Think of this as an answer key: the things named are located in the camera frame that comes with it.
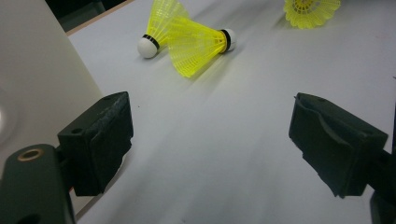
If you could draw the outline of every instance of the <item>shuttlecock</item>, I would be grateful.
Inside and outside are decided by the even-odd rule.
[[[168,38],[172,64],[183,77],[192,77],[217,54],[236,45],[232,30],[214,30],[181,17],[174,18]]]
[[[340,7],[340,0],[286,0],[286,20],[300,29],[323,25]]]
[[[189,17],[187,10],[177,0],[153,1],[147,31],[137,44],[140,55],[152,58],[166,45],[170,21],[177,16]]]

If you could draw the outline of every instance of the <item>gray surface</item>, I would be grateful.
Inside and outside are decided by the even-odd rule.
[[[334,198],[288,130],[301,91],[392,134],[396,2],[344,1],[314,30],[290,28],[282,1],[182,3],[238,37],[195,80],[167,49],[138,55],[150,1],[69,37],[103,93],[130,93],[135,129],[114,185],[78,223],[370,223],[372,190]]]

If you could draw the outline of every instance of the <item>black band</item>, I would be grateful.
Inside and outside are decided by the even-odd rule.
[[[143,38],[146,38],[147,40],[151,41],[157,49],[160,48],[160,45],[158,44],[157,40],[155,40],[154,37],[152,37],[151,35],[143,35]]]
[[[230,35],[228,34],[228,32],[227,32],[226,30],[221,30],[221,31],[224,33],[225,38],[226,38],[226,40],[227,40],[227,47],[226,47],[225,50],[223,51],[223,52],[225,52],[225,51],[227,51],[227,50],[230,48],[230,46],[231,46],[231,37],[230,37]]]

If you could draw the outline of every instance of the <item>yellow shuttlecock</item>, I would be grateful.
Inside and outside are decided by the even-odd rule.
[[[168,39],[169,54],[183,77],[192,77],[217,54],[235,48],[232,30],[214,30],[186,18],[174,18]]]
[[[340,0],[286,0],[286,20],[300,29],[323,25],[340,7]]]
[[[148,29],[137,44],[140,55],[152,58],[166,45],[170,21],[177,16],[189,17],[187,10],[177,0],[153,1]]]

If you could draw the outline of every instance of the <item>white table surface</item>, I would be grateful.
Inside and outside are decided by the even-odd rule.
[[[291,28],[280,0],[182,3],[238,37],[195,80],[167,49],[139,56],[149,0],[69,36],[103,94],[130,93],[135,131],[116,181],[78,223],[371,223],[373,191],[334,198],[288,130],[305,92],[392,135],[396,1],[343,0],[313,30]]]

